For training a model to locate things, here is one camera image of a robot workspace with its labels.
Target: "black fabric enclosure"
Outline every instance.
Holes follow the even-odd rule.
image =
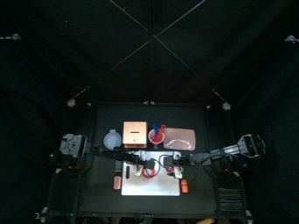
[[[298,9],[295,0],[3,0],[1,222],[37,222],[71,111],[154,102],[231,105],[235,137],[258,133],[267,146],[244,173],[255,223],[296,223],[299,43],[286,38],[299,38]]]

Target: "orange box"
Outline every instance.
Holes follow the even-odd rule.
[[[123,144],[126,148],[147,147],[146,122],[124,122]]]

